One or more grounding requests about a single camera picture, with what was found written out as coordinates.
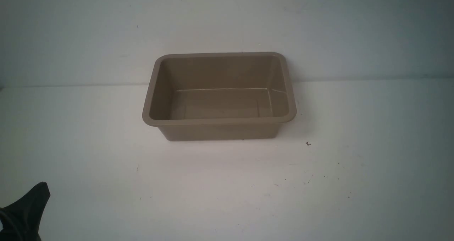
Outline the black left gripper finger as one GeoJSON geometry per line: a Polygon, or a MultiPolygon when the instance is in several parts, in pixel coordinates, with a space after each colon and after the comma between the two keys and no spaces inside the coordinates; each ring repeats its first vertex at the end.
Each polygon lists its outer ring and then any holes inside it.
{"type": "Polygon", "coordinates": [[[40,182],[13,204],[0,209],[1,241],[41,241],[40,221],[50,199],[46,182],[40,182]]]}

